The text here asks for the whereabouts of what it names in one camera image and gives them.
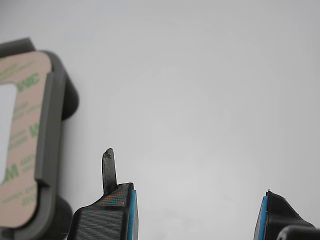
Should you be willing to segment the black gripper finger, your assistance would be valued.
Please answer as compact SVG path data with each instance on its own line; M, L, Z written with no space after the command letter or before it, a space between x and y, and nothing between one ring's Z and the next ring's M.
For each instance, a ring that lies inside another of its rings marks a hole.
M132 182L117 183L114 151L102 155L103 195L73 215L68 240L137 240L137 191Z
M262 198L254 240L319 240L320 230L305 221L287 202L270 190Z

